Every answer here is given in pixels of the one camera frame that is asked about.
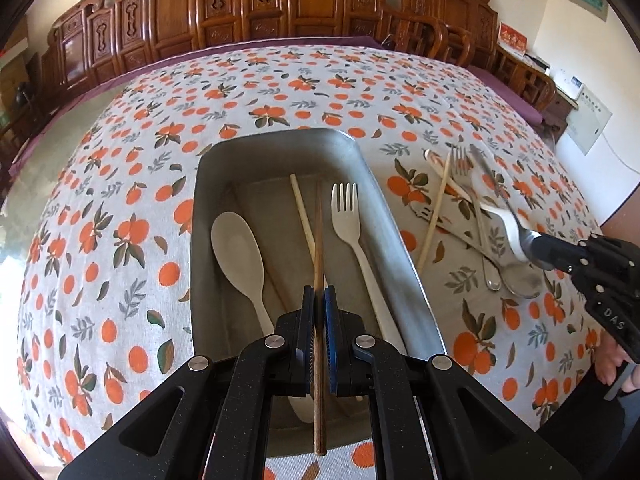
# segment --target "white plastic fork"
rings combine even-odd
[[[371,306],[378,320],[380,332],[382,332],[382,339],[395,346],[401,354],[406,355],[402,336],[394,318],[391,316],[389,307],[386,305],[385,298],[369,265],[367,256],[360,246],[360,211],[358,209],[358,189],[356,184],[347,184],[346,186],[340,184],[339,195],[338,185],[334,184],[331,193],[331,220],[338,238],[351,246],[360,264],[362,277],[369,292]]]

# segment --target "metal fork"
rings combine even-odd
[[[371,306],[378,320],[382,339],[395,346],[401,354],[406,355],[402,336],[386,305],[380,286],[371,270],[369,261],[360,246],[360,211],[358,209],[358,189],[356,184],[334,184],[331,193],[331,220],[338,238],[351,246],[360,264],[362,277],[369,292]]]
[[[480,206],[478,196],[476,195],[476,192],[474,190],[474,184],[469,172],[466,148],[460,148],[459,146],[457,146],[454,148],[453,154],[454,160],[451,169],[453,180],[462,189],[464,189],[471,198],[471,203],[474,207],[474,212],[476,213],[476,221],[478,222],[480,246],[484,250],[489,251],[489,237],[486,233],[485,226],[482,223],[482,208]],[[486,286],[489,288],[489,290],[500,290],[500,287],[502,286],[500,273],[498,272],[498,269],[495,268],[494,264],[492,264],[485,257],[482,258],[482,271],[484,272],[484,281],[486,282]]]

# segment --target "white electrical box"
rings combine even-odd
[[[612,113],[586,86],[577,99],[578,109],[567,117],[567,133],[585,155],[609,122]]]

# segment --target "light wooden chopstick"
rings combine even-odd
[[[324,394],[326,384],[324,371],[326,369],[326,345],[324,342],[324,305],[322,297],[326,286],[322,284],[324,272],[324,256],[322,254],[322,184],[316,187],[316,241],[314,244],[314,301],[316,304],[314,316],[314,453],[318,456],[326,455],[326,420],[324,416]]]
[[[293,190],[293,196],[296,198],[296,206],[298,207],[298,215],[300,216],[300,223],[302,224],[302,230],[305,232],[306,238],[306,246],[309,248],[309,255],[313,260],[316,255],[316,242],[314,241],[314,233],[311,230],[311,225],[309,224],[309,218],[306,215],[305,203],[302,200],[302,193],[300,193],[300,186],[298,185],[298,179],[296,175],[291,173],[289,175],[289,180],[291,182],[291,189]],[[322,279],[324,280],[324,288],[327,287],[326,276],[324,273],[322,274]]]
[[[438,190],[438,196],[436,197],[436,203],[433,207],[433,213],[431,214],[431,222],[429,223],[429,228],[427,229],[427,236],[424,239],[424,243],[422,244],[422,249],[420,250],[420,257],[418,257],[418,275],[422,273],[424,269],[424,264],[427,261],[427,256],[429,254],[429,249],[431,248],[431,242],[433,241],[433,235],[436,232],[436,226],[438,224],[438,216],[440,216],[440,207],[442,206],[442,199],[444,197],[444,191],[447,188],[447,181],[449,180],[449,170],[451,167],[451,152],[447,155],[447,160],[444,163],[444,171],[442,172],[442,182],[440,184],[440,189]]]

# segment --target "floor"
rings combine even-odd
[[[82,136],[122,87],[111,89],[66,113],[49,129],[18,175],[0,211],[0,378],[15,377],[15,327],[26,257],[40,216]],[[0,408],[18,427],[24,423],[15,380],[3,381]]]

